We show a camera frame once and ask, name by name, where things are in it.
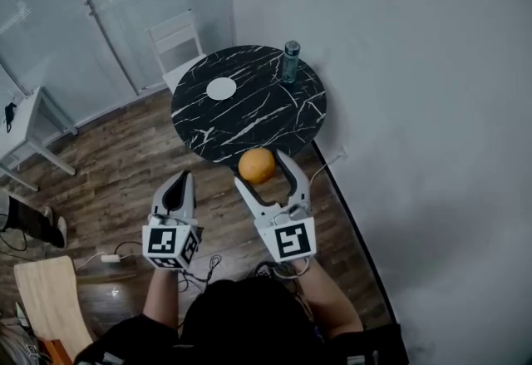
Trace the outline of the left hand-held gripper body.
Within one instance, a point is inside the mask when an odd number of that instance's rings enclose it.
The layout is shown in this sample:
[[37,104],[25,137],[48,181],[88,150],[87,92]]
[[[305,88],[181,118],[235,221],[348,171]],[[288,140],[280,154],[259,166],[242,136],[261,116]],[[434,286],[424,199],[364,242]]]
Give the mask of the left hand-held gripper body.
[[187,270],[202,241],[196,205],[179,210],[153,208],[142,228],[142,254],[158,269]]

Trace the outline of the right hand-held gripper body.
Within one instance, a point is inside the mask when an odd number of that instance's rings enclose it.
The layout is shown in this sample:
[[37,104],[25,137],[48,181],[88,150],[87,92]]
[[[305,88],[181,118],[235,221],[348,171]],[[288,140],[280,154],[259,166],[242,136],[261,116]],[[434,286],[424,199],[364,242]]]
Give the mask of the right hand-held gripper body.
[[307,202],[262,211],[254,220],[261,240],[278,263],[309,259],[317,253],[314,218]]

